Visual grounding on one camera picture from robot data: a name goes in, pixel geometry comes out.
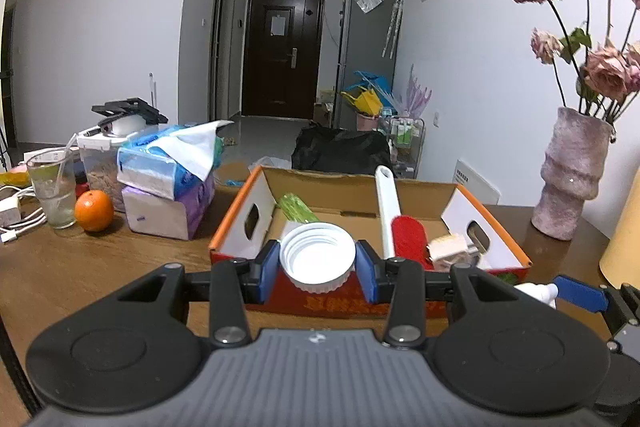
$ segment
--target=white handle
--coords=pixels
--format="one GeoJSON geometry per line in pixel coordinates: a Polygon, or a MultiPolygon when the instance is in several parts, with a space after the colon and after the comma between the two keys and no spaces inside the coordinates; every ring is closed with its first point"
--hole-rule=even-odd
{"type": "Polygon", "coordinates": [[[394,174],[383,165],[376,169],[376,190],[378,191],[378,208],[382,222],[382,248],[385,259],[389,259],[396,256],[391,222],[401,213],[394,174]]]}

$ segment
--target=orange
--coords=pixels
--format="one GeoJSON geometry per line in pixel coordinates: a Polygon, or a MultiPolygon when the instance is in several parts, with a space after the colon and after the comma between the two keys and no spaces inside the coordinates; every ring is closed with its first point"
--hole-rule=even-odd
{"type": "Polygon", "coordinates": [[[101,232],[113,220],[113,203],[101,190],[89,190],[76,201],[74,215],[85,232],[101,232]]]}

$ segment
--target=blue tissue package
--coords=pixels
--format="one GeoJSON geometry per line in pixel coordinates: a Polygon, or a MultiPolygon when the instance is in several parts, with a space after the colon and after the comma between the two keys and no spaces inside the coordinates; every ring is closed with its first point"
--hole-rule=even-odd
{"type": "MultiPolygon", "coordinates": [[[[162,136],[184,129],[174,125],[160,131],[132,136],[118,150],[118,181],[168,200],[177,200],[202,182],[159,147],[149,147],[162,136]]],[[[223,141],[216,137],[213,169],[220,166],[223,141]]]]}

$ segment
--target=refrigerator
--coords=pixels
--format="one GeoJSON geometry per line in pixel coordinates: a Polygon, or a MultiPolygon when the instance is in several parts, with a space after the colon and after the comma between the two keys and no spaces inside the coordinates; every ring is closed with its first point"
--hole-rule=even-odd
{"type": "Polygon", "coordinates": [[[393,58],[389,58],[389,50],[383,58],[382,50],[385,47],[386,33],[395,2],[396,0],[384,0],[369,13],[364,13],[356,0],[344,0],[340,24],[338,75],[335,83],[332,122],[334,128],[356,130],[356,112],[340,95],[345,87],[362,80],[360,76],[354,74],[354,71],[369,71],[369,73],[384,76],[389,81],[389,87],[393,89],[396,50],[393,50],[393,58]]]}

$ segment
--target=tissue package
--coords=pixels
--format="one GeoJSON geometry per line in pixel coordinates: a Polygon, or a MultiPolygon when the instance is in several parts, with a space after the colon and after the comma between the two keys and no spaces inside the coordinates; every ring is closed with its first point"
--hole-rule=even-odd
{"type": "MultiPolygon", "coordinates": [[[[118,150],[118,181],[149,194],[176,201],[202,182],[159,147],[150,144],[184,126],[138,134],[118,150]]],[[[214,169],[222,155],[222,140],[216,138],[214,169]]]]}
{"type": "Polygon", "coordinates": [[[193,239],[213,194],[214,174],[211,172],[205,182],[197,179],[197,183],[175,201],[133,187],[125,188],[122,198],[133,232],[188,240],[193,239]]]}

